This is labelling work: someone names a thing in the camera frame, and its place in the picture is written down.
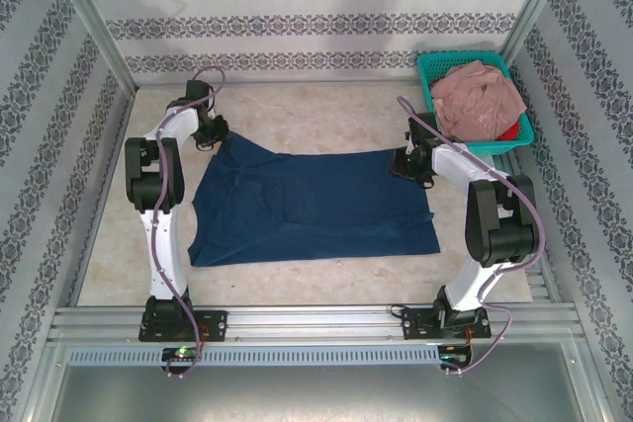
cable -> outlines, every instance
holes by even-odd
[[[479,291],[477,292],[477,300],[482,305],[482,307],[483,308],[488,308],[488,309],[493,309],[493,310],[501,310],[501,311],[505,312],[507,314],[507,323],[505,324],[505,326],[503,327],[503,329],[499,333],[499,335],[497,335],[495,340],[493,340],[493,343],[491,343],[491,346],[488,347],[488,349],[484,352],[484,354],[477,361],[475,361],[474,363],[470,364],[466,368],[463,368],[463,369],[461,369],[459,371],[448,371],[447,370],[447,374],[462,375],[463,373],[467,373],[468,371],[474,369],[476,366],[478,366],[483,360],[485,360],[490,355],[490,353],[495,349],[495,347],[497,346],[498,342],[503,338],[503,336],[507,332],[508,328],[512,324],[512,310],[510,310],[506,306],[496,305],[496,304],[492,304],[492,303],[485,303],[484,302],[484,294],[488,290],[488,287],[490,287],[491,284],[495,281],[495,278],[497,276],[501,276],[503,274],[507,274],[508,272],[520,271],[521,269],[525,269],[526,267],[530,267],[531,265],[533,265],[534,263],[536,263],[540,259],[541,255],[543,254],[543,251],[545,250],[545,228],[543,226],[543,220],[541,219],[541,216],[539,216],[538,211],[536,210],[536,207],[534,207],[534,205],[532,205],[532,203],[528,200],[528,198],[518,188],[516,188],[508,180],[506,180],[494,168],[489,167],[486,162],[484,162],[481,159],[477,158],[475,155],[473,155],[467,149],[458,147],[457,145],[452,143],[448,138],[446,138],[446,136],[444,134],[442,134],[441,132],[438,132],[433,127],[431,127],[429,124],[427,124],[425,121],[420,119],[417,116],[417,114],[415,113],[415,109],[413,108],[411,103],[406,98],[404,98],[402,96],[398,96],[397,101],[398,101],[398,104],[400,104],[400,106],[407,112],[407,114],[410,115],[410,117],[414,121],[416,121],[418,124],[420,124],[426,130],[431,132],[433,135],[435,135],[437,138],[439,138],[442,142],[444,142],[446,145],[451,147],[453,150],[458,152],[460,155],[464,155],[468,160],[473,162],[473,164],[475,166],[477,166],[478,168],[482,169],[484,172],[486,172],[491,177],[499,180],[507,188],[509,188],[521,200],[521,202],[525,205],[525,207],[530,211],[530,214],[532,214],[532,216],[534,217],[534,222],[535,222],[536,228],[538,230],[538,246],[536,248],[536,252],[534,253],[534,255],[527,262],[524,262],[523,264],[517,264],[517,265],[512,266],[512,267],[496,270],[484,282],[484,284],[480,287]]]
[[[202,342],[201,342],[201,339],[200,339],[200,331],[198,330],[198,324],[196,323],[196,318],[194,317],[193,312],[191,311],[189,306],[187,306],[187,303],[185,303],[185,301],[182,299],[182,297],[178,294],[178,292],[176,291],[174,286],[171,284],[171,282],[169,282],[169,279],[167,279],[165,277],[165,269],[160,266],[160,263],[158,261],[158,252],[157,252],[157,247],[156,247],[156,231],[157,231],[157,228],[158,228],[158,212],[160,211],[160,207],[162,206],[163,202],[165,201],[165,197],[167,196],[167,185],[168,185],[168,180],[169,180],[169,173],[167,173],[169,164],[167,163],[167,154],[165,153],[165,148],[162,145],[161,136],[162,136],[163,129],[176,116],[178,116],[180,113],[182,113],[184,111],[187,111],[187,110],[189,110],[191,108],[194,108],[194,107],[198,106],[199,104],[204,103],[205,101],[215,99],[216,95],[222,90],[222,88],[225,87],[226,74],[225,74],[225,71],[223,69],[221,69],[219,66],[210,66],[208,68],[200,70],[198,73],[196,73],[196,75],[194,76],[194,79],[197,78],[200,75],[200,73],[202,73],[204,71],[211,71],[211,70],[219,71],[220,74],[222,75],[222,81],[220,83],[220,86],[218,86],[218,88],[215,91],[212,91],[208,96],[205,96],[204,98],[192,101],[191,103],[187,104],[186,106],[183,106],[182,108],[179,108],[178,110],[176,110],[173,113],[171,113],[169,116],[167,116],[166,118],[164,118],[162,120],[162,122],[158,125],[158,128],[156,129],[156,145],[158,145],[158,158],[159,158],[159,163],[160,163],[160,169],[159,170],[160,170],[160,172],[162,174],[162,183],[161,183],[161,187],[160,187],[160,196],[158,197],[158,201],[154,205],[153,216],[152,216],[152,219],[151,219],[151,222],[152,222],[151,239],[150,239],[151,256],[153,258],[154,267],[156,268],[156,271],[158,272],[158,275],[160,276],[162,281],[165,283],[165,286],[167,286],[169,291],[174,295],[174,297],[176,298],[176,300],[178,301],[178,303],[180,304],[180,306],[182,307],[184,312],[187,314],[187,317],[189,318],[189,321],[191,321],[191,324],[192,324],[192,326],[194,328],[194,335],[196,337],[196,358],[194,359],[194,361],[191,364],[191,366],[189,368],[187,368],[187,370],[185,370],[183,373],[178,375],[178,378],[180,378],[180,379],[183,379],[185,376],[187,376],[196,367],[196,365],[198,364],[198,361],[200,361],[200,357],[201,357],[201,353],[202,353],[202,351],[201,351],[202,350]],[[169,369],[170,366],[171,366],[171,363],[173,363],[173,361],[174,361],[173,359],[170,359],[167,362],[167,365],[165,367],[165,371],[167,372],[167,375],[169,377],[171,377],[173,375],[173,373],[171,373],[171,371]]]

patterned wallpaper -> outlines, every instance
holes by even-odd
[[[95,0],[139,84],[413,78],[419,51],[499,49],[525,0]]]
[[[67,301],[126,97],[70,0],[0,0],[0,421]]]
[[[618,420],[633,420],[632,13],[633,0],[548,0],[512,67],[536,134],[519,163]]]

beige floor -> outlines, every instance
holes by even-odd
[[[127,136],[141,136],[162,118],[182,89],[141,89]],[[220,93],[217,111],[232,130],[275,152],[343,153],[404,145],[402,94],[422,105],[419,86],[234,86]],[[181,150],[187,184],[179,219],[180,254],[195,304],[273,305],[431,302],[466,256],[466,200],[449,182],[428,192],[441,253],[429,256],[328,259],[198,269],[187,248],[196,231],[191,200],[212,157],[188,142]],[[82,288],[80,305],[144,305],[149,264],[144,233],[125,191],[123,157]],[[490,301],[531,301],[523,272],[503,277]]]

teal basket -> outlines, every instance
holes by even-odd
[[[505,61],[493,51],[446,51],[421,54],[417,58],[417,68],[422,77],[422,90],[428,110],[433,112],[430,85],[444,76],[453,66],[470,63],[478,59],[483,64],[496,66],[506,78],[510,78]],[[495,142],[466,142],[468,149],[476,155],[500,155],[519,145],[529,145],[534,140],[534,130],[525,113],[518,118],[519,132],[515,140],[499,140]]]

purple cable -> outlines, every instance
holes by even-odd
[[[495,340],[493,341],[491,346],[488,347],[488,349],[484,352],[484,354],[476,362],[472,363],[471,365],[469,365],[466,368],[461,369],[461,370],[455,370],[455,371],[447,370],[447,374],[450,374],[450,375],[462,375],[463,373],[467,373],[471,369],[473,369],[476,366],[478,366],[479,363],[481,363],[485,358],[487,358],[490,355],[490,353],[495,349],[495,347],[497,346],[498,342],[503,338],[503,336],[507,332],[508,328],[512,324],[512,310],[510,310],[506,306],[494,305],[492,303],[484,303],[484,294],[486,293],[486,290],[495,281],[495,278],[497,276],[501,276],[503,274],[507,274],[508,272],[520,271],[521,269],[525,269],[526,267],[529,267],[529,266],[533,265],[534,263],[536,263],[536,261],[538,261],[540,259],[541,255],[543,254],[543,251],[545,250],[545,228],[543,226],[543,220],[541,219],[541,216],[539,216],[538,211],[536,210],[536,207],[534,207],[534,205],[532,205],[532,203],[528,200],[528,198],[518,188],[516,188],[508,180],[506,180],[504,177],[502,177],[501,174],[497,173],[497,171],[495,171],[495,169],[489,167],[486,162],[484,162],[483,160],[477,158],[475,155],[473,155],[468,150],[466,150],[464,148],[461,148],[461,147],[458,147],[453,142],[451,142],[448,138],[446,138],[446,136],[444,134],[438,132],[433,127],[431,127],[429,124],[425,123],[422,119],[420,119],[417,116],[417,114],[415,113],[415,109],[413,108],[413,106],[411,105],[411,103],[407,99],[405,99],[402,96],[398,96],[397,101],[398,101],[398,104],[401,105],[401,107],[407,112],[407,114],[410,115],[410,117],[414,121],[416,121],[418,124],[423,126],[426,130],[431,132],[433,135],[435,135],[437,138],[439,138],[442,142],[444,142],[446,145],[451,147],[453,150],[458,152],[460,155],[464,155],[467,159],[469,159],[471,162],[473,162],[473,164],[475,164],[478,168],[482,169],[484,172],[488,173],[491,177],[499,180],[506,187],[508,187],[521,200],[521,202],[525,205],[525,207],[530,211],[530,213],[534,217],[534,222],[536,223],[536,228],[538,230],[538,247],[536,248],[536,252],[534,253],[534,255],[527,262],[524,262],[523,264],[517,264],[516,266],[508,267],[506,269],[499,269],[499,270],[495,271],[495,273],[492,274],[484,282],[484,284],[480,287],[479,291],[477,292],[477,300],[480,302],[482,307],[483,308],[494,309],[494,310],[501,310],[501,311],[505,312],[507,314],[507,323],[505,324],[505,326],[503,327],[503,329],[499,333],[499,335],[497,335],[497,338],[495,338]]]
[[[196,367],[196,365],[198,364],[198,361],[200,361],[200,357],[202,353],[202,344],[200,340],[200,331],[198,330],[198,323],[196,323],[196,318],[194,317],[193,312],[189,309],[189,307],[187,306],[185,301],[182,299],[182,297],[178,294],[178,292],[176,291],[174,286],[171,284],[171,282],[169,282],[169,279],[165,277],[165,270],[160,266],[160,263],[158,262],[158,252],[156,250],[156,228],[158,226],[158,212],[160,211],[160,207],[162,206],[163,202],[165,201],[165,197],[167,196],[167,184],[169,180],[168,178],[169,174],[167,173],[167,169],[169,165],[167,164],[167,154],[165,153],[165,148],[162,145],[161,135],[162,135],[162,130],[165,128],[165,126],[167,126],[171,122],[171,120],[174,119],[176,116],[178,116],[180,113],[184,111],[187,111],[188,109],[194,108],[198,106],[199,104],[204,103],[205,101],[213,100],[216,97],[216,95],[222,90],[222,88],[225,87],[226,74],[225,74],[225,71],[221,69],[219,66],[209,66],[208,68],[201,69],[200,71],[198,71],[198,73],[196,73],[196,75],[194,76],[194,79],[197,78],[200,75],[200,73],[203,73],[205,71],[211,71],[211,70],[217,70],[222,75],[222,81],[220,83],[220,86],[218,86],[218,88],[215,91],[213,91],[211,94],[209,94],[208,96],[205,96],[204,98],[201,98],[201,99],[197,99],[196,101],[189,103],[187,106],[183,106],[182,108],[176,110],[175,112],[167,116],[165,119],[163,119],[162,122],[156,128],[156,145],[158,145],[158,157],[160,160],[160,172],[162,173],[162,184],[160,188],[160,195],[158,196],[158,201],[156,202],[156,205],[154,205],[153,216],[151,219],[152,221],[151,240],[150,240],[151,256],[153,257],[154,267],[156,268],[158,275],[160,275],[160,278],[165,283],[165,286],[167,286],[169,291],[173,293],[174,297],[176,298],[180,306],[182,306],[183,310],[187,314],[189,321],[191,321],[191,324],[194,327],[194,334],[196,336],[196,358],[194,359],[194,362],[191,364],[189,368],[187,368],[183,373],[178,375],[180,379],[183,379],[185,376],[187,376]],[[166,365],[166,371],[169,377],[171,377],[172,375],[169,369],[172,362],[173,362],[173,359],[169,360]]]

